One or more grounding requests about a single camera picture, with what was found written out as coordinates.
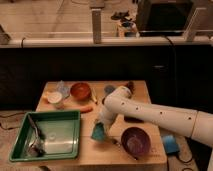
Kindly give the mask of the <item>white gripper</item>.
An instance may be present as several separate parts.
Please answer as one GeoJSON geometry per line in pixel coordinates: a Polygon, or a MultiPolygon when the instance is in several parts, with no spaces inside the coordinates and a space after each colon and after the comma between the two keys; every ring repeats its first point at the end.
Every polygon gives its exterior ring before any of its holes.
{"type": "Polygon", "coordinates": [[[100,109],[98,121],[103,124],[104,129],[109,131],[117,118],[117,114],[109,111],[105,106],[100,109]]]}

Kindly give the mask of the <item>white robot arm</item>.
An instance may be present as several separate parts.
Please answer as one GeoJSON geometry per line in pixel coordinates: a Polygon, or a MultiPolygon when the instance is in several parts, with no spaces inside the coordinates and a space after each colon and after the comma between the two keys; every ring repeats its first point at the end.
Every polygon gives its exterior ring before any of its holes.
{"type": "Polygon", "coordinates": [[[118,114],[153,123],[213,148],[213,114],[170,106],[142,103],[131,99],[126,86],[105,97],[99,121],[111,127],[118,114]]]}

